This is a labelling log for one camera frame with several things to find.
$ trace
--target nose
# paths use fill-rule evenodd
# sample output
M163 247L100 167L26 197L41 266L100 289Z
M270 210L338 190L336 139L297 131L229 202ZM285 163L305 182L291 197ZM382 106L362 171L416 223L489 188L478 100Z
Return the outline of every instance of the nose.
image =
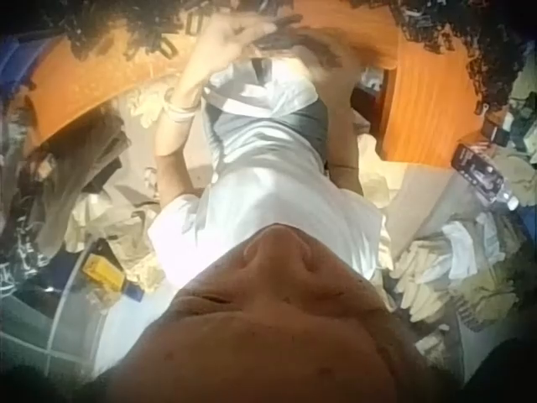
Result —
M313 271L311 248L293 228L272 225L250 240L244 258L253 270L285 271L287 274Z

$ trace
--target hand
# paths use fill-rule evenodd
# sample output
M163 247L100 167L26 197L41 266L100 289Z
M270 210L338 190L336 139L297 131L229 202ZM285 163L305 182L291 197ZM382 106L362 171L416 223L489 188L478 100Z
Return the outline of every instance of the hand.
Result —
M253 41L278 29L273 21L256 13L214 14L190 56L189 76L206 81L226 69Z

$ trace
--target wooden surface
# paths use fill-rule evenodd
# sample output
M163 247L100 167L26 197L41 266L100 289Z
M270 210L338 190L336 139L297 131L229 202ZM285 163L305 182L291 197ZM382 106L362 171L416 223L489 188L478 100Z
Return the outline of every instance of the wooden surface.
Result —
M393 69L397 63L398 30L386 8L352 10L340 0L295 0L295 11L311 27L335 28L342 32L368 61ZM180 72L195 40L172 35L180 55L173 60L161 54L139 51L134 60L123 56L128 35L124 29L111 33L113 47L101 56L78 61L62 39L42 60L32 76L35 89L30 93L38 119L32 149L66 124L101 103L148 80Z
M482 126L466 50L435 55L401 38L394 95L383 137L386 160L450 166L460 139Z

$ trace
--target bracelet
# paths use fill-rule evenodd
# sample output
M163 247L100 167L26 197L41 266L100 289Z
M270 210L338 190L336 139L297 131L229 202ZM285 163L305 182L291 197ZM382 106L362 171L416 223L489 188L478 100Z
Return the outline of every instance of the bracelet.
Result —
M173 87L169 88L168 91L166 91L164 93L164 96L162 97L162 107L168 115L168 118L170 118L176 123L182 123L191 120L196 115L196 112L198 112L198 110L200 109L201 102L199 102L196 106L190 107L188 109L177 107L169 101L169 95L173 90Z

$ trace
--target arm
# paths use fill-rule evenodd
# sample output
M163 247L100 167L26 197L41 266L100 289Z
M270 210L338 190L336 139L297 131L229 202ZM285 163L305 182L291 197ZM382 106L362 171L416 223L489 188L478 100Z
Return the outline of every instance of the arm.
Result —
M215 14L199 37L170 103L181 109L200 104L209 78L226 69L254 40L276 31L271 18L255 13ZM154 139L157 185L162 208L179 196L195 194L184 150L192 119L176 123L162 113Z

